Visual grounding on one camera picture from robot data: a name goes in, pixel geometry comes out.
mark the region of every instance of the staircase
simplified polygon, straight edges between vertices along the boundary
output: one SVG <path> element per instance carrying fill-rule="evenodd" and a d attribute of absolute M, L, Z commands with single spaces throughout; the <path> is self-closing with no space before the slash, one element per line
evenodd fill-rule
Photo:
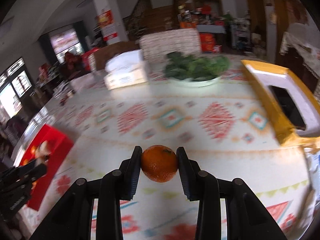
<path fill-rule="evenodd" d="M 179 28 L 178 6 L 188 0 L 173 0 L 173 5 L 152 9 L 151 0 L 138 0 L 132 14 L 124 18 L 125 27 L 130 40 L 149 33 L 166 30 L 165 23 L 172 22 L 172 28 Z"/>

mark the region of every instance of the red tray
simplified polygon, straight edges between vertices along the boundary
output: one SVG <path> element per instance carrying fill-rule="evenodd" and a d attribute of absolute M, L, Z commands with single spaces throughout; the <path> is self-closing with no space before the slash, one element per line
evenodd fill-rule
<path fill-rule="evenodd" d="M 73 141 L 71 141 L 65 134 L 47 124 L 44 124 L 30 143 L 28 149 L 25 151 L 20 165 L 24 165 L 34 159 L 35 157 L 31 154 L 31 148 L 33 146 L 39 147 L 44 141 L 48 141 L 48 145 L 51 150 L 50 159 L 47 163 L 47 174 L 37 180 L 31 193 L 31 199 L 27 203 L 28 207 L 37 211 L 40 208 L 44 195 L 47 192 L 58 168 L 73 147 Z"/>

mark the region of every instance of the green plant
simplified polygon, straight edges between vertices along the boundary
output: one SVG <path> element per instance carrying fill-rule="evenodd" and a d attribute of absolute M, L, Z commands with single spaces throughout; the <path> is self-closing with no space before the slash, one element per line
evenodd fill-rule
<path fill-rule="evenodd" d="M 170 60 L 165 67 L 165 76 L 188 81 L 206 81 L 218 77 L 229 68 L 229 59 L 225 56 L 214 58 L 183 56 L 181 52 L 167 54 Z"/>

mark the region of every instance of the screw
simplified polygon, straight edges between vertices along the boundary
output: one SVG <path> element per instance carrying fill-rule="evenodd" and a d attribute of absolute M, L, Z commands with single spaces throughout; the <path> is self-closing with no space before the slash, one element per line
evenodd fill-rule
<path fill-rule="evenodd" d="M 237 185 L 242 185 L 242 184 L 243 184 L 243 180 L 242 180 L 242 179 L 239 179 L 239 178 L 236 178 L 236 179 L 235 179 L 235 183 L 236 183 Z"/>
<path fill-rule="evenodd" d="M 206 177 L 206 176 L 208 175 L 208 173 L 207 173 L 206 171 L 199 171 L 199 172 L 198 172 L 198 175 L 199 175 L 200 177 Z"/>
<path fill-rule="evenodd" d="M 115 177 L 118 177 L 118 176 L 120 176 L 121 174 L 122 174 L 121 170 L 114 170 L 114 171 L 112 172 L 112 175 L 115 176 Z"/>
<path fill-rule="evenodd" d="M 76 184 L 77 185 L 83 185 L 85 183 L 85 179 L 84 178 L 80 178 L 80 179 L 77 179 L 77 181 L 76 181 Z"/>

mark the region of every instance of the white tissue package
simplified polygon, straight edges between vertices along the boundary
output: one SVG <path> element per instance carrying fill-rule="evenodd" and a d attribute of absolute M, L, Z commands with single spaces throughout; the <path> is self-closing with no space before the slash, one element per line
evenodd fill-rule
<path fill-rule="evenodd" d="M 146 82 L 147 68 L 140 49 L 122 53 L 106 63 L 105 84 L 108 89 L 115 89 Z"/>

